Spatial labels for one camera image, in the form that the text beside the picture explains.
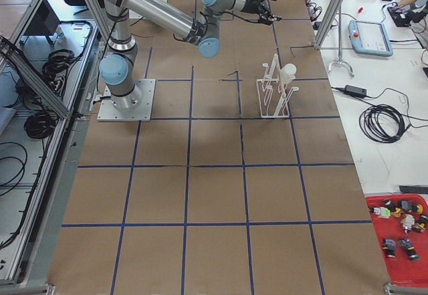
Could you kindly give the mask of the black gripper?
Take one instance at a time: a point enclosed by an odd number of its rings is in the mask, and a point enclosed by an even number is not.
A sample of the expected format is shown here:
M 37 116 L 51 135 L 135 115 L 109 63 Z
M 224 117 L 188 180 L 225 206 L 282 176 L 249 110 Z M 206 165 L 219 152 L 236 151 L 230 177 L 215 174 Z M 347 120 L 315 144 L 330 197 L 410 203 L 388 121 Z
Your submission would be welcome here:
M 274 15 L 269 7 L 269 1 L 277 0 L 245 0 L 245 5 L 242 8 L 243 13 L 257 14 L 256 23 L 271 25 L 273 22 L 280 21 L 281 17 Z

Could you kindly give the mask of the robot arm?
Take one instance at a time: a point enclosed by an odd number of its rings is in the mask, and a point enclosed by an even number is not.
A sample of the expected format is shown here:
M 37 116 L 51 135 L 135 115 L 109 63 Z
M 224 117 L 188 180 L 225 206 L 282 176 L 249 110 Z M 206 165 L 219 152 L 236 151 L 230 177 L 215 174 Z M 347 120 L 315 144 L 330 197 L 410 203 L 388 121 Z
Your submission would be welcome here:
M 268 0 L 201 0 L 193 14 L 163 0 L 104 1 L 109 15 L 131 10 L 145 18 L 121 19 L 112 42 L 119 54 L 132 40 L 154 50 L 155 118 L 259 116 L 251 71 L 273 52 L 261 42 L 276 20 Z

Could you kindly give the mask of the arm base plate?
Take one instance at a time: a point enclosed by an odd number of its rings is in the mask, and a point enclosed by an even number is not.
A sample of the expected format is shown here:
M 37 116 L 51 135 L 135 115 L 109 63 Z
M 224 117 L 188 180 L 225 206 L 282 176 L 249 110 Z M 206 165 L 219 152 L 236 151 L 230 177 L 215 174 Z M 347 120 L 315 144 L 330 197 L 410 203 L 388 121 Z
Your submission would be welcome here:
M 127 96 L 117 97 L 110 93 L 106 86 L 98 111 L 100 122 L 148 122 L 151 119 L 156 80 L 138 79 L 134 90 Z

